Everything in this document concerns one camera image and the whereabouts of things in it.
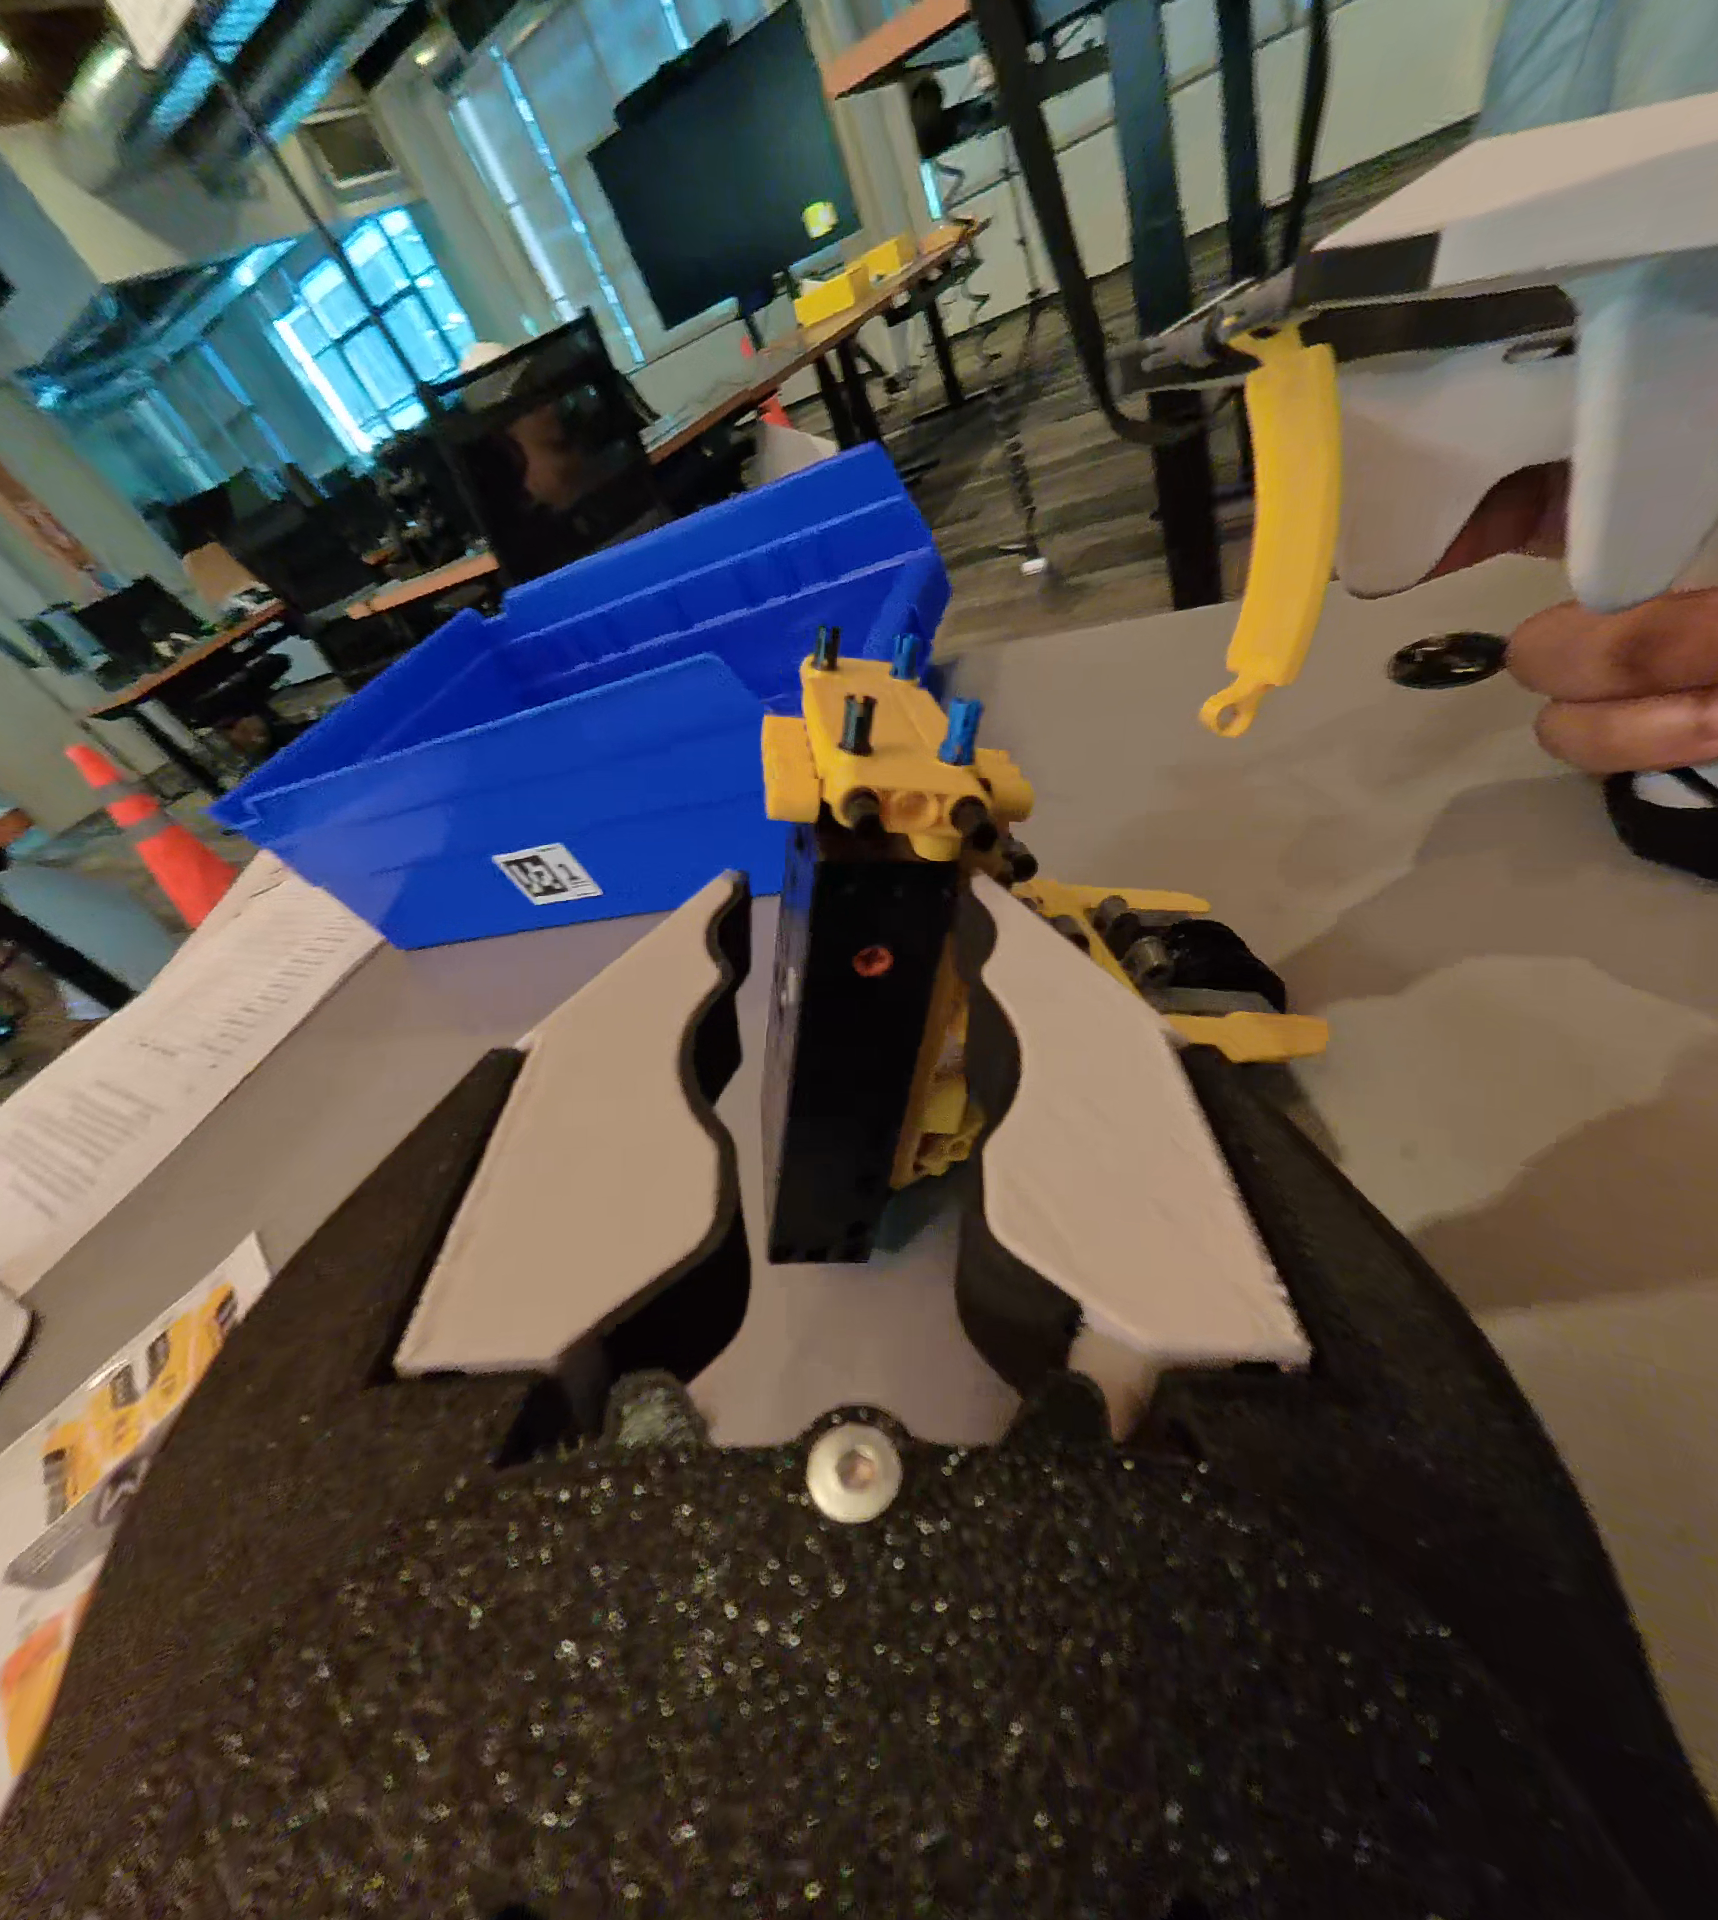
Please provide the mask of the yellow brick panel with axle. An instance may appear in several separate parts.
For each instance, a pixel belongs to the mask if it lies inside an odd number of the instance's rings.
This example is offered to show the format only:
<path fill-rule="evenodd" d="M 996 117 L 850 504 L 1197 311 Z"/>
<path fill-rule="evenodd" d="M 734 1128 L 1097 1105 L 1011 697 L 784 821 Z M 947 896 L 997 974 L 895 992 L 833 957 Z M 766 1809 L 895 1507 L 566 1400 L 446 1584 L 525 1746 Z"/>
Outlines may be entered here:
<path fill-rule="evenodd" d="M 1342 521 L 1343 417 L 1331 345 L 1304 338 L 1291 275 L 1242 280 L 1175 325 L 1113 348 L 1127 393 L 1234 384 L 1252 451 L 1252 543 L 1226 652 L 1229 681 L 1199 708 L 1213 736 L 1247 731 L 1291 683 L 1316 634 Z"/>

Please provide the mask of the wooden standing desk black legs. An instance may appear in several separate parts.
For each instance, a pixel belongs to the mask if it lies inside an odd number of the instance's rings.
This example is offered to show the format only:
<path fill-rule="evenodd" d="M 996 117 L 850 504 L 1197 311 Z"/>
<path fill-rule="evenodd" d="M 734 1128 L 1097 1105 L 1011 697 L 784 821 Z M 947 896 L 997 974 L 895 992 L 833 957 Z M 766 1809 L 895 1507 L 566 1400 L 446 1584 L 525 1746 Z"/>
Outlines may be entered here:
<path fill-rule="evenodd" d="M 1306 47 L 1280 227 L 1272 226 L 1261 196 L 1252 6 L 1219 1 L 1212 14 L 1229 270 L 1240 278 L 1265 278 L 1299 251 L 1304 237 L 1329 84 L 1329 8 L 1323 1 L 1298 6 Z M 1119 408 L 1111 389 L 1108 335 L 1092 299 L 1059 154 L 1045 119 L 1045 62 L 1032 58 L 1032 47 L 1045 46 L 1053 28 L 1086 16 L 1099 17 L 1103 30 L 1111 128 L 1126 194 L 1134 317 L 1142 334 L 1160 334 L 1182 323 L 1193 306 L 1160 1 L 907 4 L 872 34 L 824 60 L 822 79 L 832 97 L 894 84 L 929 46 L 961 23 L 973 28 L 990 58 L 991 93 L 1086 388 L 1113 434 L 1149 451 L 1169 602 L 1175 609 L 1213 605 L 1223 597 L 1223 580 L 1207 409 L 1199 396 L 1154 396 L 1147 417 Z"/>

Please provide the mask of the grey ceiling duct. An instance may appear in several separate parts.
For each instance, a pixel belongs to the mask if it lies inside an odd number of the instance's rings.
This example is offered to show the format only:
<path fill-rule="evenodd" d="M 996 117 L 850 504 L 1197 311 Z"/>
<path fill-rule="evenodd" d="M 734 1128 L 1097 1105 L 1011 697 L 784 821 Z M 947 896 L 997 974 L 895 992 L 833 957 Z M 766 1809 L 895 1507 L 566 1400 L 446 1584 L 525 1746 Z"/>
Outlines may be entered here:
<path fill-rule="evenodd" d="M 111 23 L 55 112 L 55 168 L 93 194 L 174 166 L 229 179 L 424 23 L 426 4 L 406 1 L 200 1 L 158 70 Z"/>

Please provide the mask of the black round desk grommet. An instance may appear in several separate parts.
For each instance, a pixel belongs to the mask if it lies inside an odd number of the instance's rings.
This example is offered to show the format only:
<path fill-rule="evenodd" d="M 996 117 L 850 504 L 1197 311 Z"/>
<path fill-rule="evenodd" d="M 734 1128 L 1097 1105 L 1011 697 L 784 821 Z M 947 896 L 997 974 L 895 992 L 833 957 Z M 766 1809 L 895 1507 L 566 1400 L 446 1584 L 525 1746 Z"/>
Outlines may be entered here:
<path fill-rule="evenodd" d="M 1410 692 L 1451 692 L 1496 678 L 1505 660 L 1505 635 L 1457 629 L 1401 643 L 1385 660 L 1384 678 Z"/>

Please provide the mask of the black framed screen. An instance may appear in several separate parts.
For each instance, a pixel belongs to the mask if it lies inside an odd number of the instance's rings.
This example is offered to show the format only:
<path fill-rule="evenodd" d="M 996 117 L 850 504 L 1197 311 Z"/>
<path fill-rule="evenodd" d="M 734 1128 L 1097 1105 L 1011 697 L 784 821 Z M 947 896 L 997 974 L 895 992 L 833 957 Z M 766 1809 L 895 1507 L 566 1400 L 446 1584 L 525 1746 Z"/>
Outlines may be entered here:
<path fill-rule="evenodd" d="M 515 345 L 475 343 L 429 386 L 428 432 L 501 588 L 601 553 L 669 517 L 652 420 L 587 311 Z"/>

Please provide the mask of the printed paper sheets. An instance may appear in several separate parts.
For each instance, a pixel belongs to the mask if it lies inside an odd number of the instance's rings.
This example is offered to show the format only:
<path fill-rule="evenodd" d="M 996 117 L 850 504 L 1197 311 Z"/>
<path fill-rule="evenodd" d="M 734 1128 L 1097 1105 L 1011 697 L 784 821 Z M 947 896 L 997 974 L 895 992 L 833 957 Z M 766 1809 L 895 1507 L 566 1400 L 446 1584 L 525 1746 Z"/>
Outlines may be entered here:
<path fill-rule="evenodd" d="M 0 1105 L 0 1283 L 27 1294 L 381 944 L 258 854 L 137 996 Z"/>

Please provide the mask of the yellow plastic bin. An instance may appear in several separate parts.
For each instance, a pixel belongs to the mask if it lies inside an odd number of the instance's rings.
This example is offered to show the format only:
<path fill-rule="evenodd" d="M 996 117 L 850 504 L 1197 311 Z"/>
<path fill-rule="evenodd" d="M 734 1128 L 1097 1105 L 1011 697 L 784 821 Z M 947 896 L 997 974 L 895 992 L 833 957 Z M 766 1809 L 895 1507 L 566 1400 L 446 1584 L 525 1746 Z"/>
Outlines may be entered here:
<path fill-rule="evenodd" d="M 867 299 L 887 280 L 919 262 L 917 239 L 911 232 L 899 232 L 828 275 L 799 278 L 792 295 L 798 327 L 805 330 L 833 321 Z"/>

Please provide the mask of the yellow printed leaflet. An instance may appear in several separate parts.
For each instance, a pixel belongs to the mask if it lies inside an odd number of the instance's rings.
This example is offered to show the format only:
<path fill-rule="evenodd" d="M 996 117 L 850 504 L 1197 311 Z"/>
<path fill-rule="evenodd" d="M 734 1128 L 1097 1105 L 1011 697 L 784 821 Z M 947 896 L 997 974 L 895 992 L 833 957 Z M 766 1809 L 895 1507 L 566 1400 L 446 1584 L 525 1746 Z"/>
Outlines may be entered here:
<path fill-rule="evenodd" d="M 0 1451 L 0 1817 L 50 1724 L 125 1507 L 270 1280 L 249 1231 Z"/>

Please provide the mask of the orange traffic cone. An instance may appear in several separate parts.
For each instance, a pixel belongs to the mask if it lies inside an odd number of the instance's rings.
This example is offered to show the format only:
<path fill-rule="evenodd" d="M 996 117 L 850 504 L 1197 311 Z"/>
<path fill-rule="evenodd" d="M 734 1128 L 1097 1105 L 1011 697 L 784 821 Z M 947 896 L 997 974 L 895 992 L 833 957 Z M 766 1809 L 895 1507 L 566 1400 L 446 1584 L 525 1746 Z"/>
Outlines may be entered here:
<path fill-rule="evenodd" d="M 182 923 L 198 930 L 236 884 L 237 868 L 176 821 L 148 787 L 121 776 L 95 748 L 74 741 L 63 756 L 136 847 Z"/>

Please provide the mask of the blue plastic bin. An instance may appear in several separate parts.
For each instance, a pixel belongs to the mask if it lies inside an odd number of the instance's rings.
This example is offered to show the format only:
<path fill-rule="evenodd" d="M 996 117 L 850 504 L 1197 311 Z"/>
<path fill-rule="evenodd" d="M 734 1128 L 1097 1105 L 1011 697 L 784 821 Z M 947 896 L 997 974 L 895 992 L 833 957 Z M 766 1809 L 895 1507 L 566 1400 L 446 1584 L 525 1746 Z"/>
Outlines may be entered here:
<path fill-rule="evenodd" d="M 819 629 L 917 666 L 952 590 L 879 443 L 740 491 L 463 609 L 270 756 L 209 815 L 391 947 L 780 887 L 772 713 Z"/>

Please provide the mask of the black TV monitor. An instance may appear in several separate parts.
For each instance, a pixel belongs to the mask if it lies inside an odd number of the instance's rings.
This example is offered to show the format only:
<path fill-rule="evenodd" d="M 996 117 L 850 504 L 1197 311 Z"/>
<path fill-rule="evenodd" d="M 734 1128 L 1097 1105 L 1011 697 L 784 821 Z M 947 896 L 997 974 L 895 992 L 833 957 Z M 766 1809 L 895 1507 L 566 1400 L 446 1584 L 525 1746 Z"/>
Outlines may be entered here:
<path fill-rule="evenodd" d="M 863 226 L 798 4 L 665 62 L 587 166 L 665 327 L 763 306 Z"/>

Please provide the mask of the person's right hand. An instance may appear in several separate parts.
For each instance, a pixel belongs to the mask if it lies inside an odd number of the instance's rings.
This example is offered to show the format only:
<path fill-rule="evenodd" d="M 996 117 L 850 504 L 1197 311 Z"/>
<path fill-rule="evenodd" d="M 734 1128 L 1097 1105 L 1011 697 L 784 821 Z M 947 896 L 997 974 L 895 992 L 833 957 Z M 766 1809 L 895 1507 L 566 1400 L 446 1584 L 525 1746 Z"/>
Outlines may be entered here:
<path fill-rule="evenodd" d="M 1566 530 L 1568 467 L 1500 480 L 1450 548 L 1451 564 L 1551 559 Z M 1544 752 L 1584 773 L 1656 773 L 1718 762 L 1718 586 L 1617 612 L 1561 602 L 1505 642 L 1505 672 L 1540 699 Z"/>

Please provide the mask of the white hanging sign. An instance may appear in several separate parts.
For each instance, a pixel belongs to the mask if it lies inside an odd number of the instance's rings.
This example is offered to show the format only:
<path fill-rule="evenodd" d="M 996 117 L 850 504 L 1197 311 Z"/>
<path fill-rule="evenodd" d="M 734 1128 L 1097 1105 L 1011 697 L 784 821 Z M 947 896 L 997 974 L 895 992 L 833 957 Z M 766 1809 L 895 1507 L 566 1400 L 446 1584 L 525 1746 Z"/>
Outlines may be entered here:
<path fill-rule="evenodd" d="M 194 0 L 110 0 L 104 8 L 132 60 L 146 71 L 159 70 L 200 14 L 200 1 Z"/>

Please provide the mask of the yellow black toy brick model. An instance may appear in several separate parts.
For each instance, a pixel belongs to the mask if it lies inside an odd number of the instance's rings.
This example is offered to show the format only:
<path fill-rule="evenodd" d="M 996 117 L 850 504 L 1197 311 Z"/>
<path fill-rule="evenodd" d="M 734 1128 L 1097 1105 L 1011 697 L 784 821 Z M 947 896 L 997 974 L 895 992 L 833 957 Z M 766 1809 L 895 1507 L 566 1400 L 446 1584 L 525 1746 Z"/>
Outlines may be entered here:
<path fill-rule="evenodd" d="M 1015 832 L 1032 784 L 982 744 L 982 706 L 938 699 L 919 660 L 911 634 L 885 657 L 848 656 L 822 623 L 798 712 L 760 723 L 766 814 L 790 830 L 760 1092 L 775 1264 L 869 1260 L 887 1201 L 966 1164 L 986 1129 L 956 944 L 973 878 L 1011 892 L 1182 1043 L 1286 1063 L 1329 1042 L 1204 900 L 1041 875 Z"/>

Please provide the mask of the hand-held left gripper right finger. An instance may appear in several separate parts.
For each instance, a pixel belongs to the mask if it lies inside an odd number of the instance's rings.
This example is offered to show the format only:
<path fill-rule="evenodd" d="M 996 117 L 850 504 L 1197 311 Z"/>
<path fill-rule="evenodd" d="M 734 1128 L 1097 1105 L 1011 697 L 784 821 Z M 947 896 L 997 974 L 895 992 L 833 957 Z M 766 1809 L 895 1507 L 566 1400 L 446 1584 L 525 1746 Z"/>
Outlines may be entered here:
<path fill-rule="evenodd" d="M 1110 1434 L 1127 1437 L 1163 1373 L 1306 1367 L 1169 1019 L 990 875 L 970 882 L 957 964 L 990 996 L 990 1042 L 1015 1043 L 977 1159 L 990 1242 L 1075 1306 L 1063 1363 Z"/>

